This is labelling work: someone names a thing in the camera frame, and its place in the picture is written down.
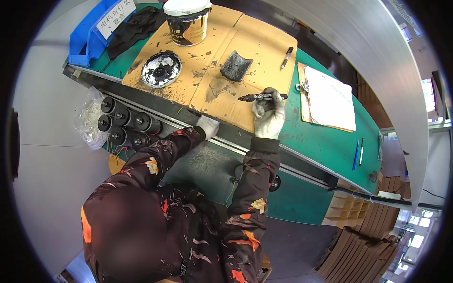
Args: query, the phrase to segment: white paper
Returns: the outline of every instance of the white paper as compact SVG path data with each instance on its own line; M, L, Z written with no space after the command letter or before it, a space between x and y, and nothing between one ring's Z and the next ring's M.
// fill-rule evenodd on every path
M96 27L102 36L107 39L134 10L135 3L133 0L122 0L99 21Z
M305 68L313 122L356 130L352 87L311 67Z

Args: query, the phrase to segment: floral jacket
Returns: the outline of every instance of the floral jacket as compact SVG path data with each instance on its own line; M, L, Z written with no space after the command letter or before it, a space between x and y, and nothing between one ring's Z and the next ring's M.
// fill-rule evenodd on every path
M187 128L160 139L136 152L122 170L102 183L81 208L85 261L98 282L107 274L92 251L90 222L102 198L121 186L154 190L160 197L162 213L167 220L166 256L158 267L168 279L179 277L181 252L187 246L189 223L194 213L202 213L201 232L193 239L186 282L256 283L263 259L260 239L266 227L270 183L280 166L278 140L253 138L251 150L244 158L244 174L228 208L228 219L221 224L213 217L204 196L189 187L158 183L175 161L205 139L200 127Z

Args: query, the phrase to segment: blue pen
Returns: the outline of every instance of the blue pen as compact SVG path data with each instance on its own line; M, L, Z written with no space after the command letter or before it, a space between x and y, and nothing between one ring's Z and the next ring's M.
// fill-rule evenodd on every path
M356 163L357 163L357 155L359 154L359 140L357 140L357 146L356 146L356 155L354 157L354 165L352 166L352 169L356 169Z

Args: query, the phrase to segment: gloved hand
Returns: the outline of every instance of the gloved hand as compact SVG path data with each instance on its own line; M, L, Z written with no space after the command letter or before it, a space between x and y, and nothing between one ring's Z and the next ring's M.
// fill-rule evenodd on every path
M206 134L206 140L212 138L217 134L219 125L220 122L217 122L206 116L201 116L197 122L197 126L201 127L204 130L204 133Z
M254 101L252 111L255 114L255 137L278 139L285 120L284 103L280 93L267 87L263 93L272 93L272 100Z

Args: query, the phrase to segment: white bucket lid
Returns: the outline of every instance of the white bucket lid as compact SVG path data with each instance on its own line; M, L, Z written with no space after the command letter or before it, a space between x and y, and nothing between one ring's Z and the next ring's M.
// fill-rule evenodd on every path
M164 4L164 13L170 16L185 16L211 6L210 0L168 0Z

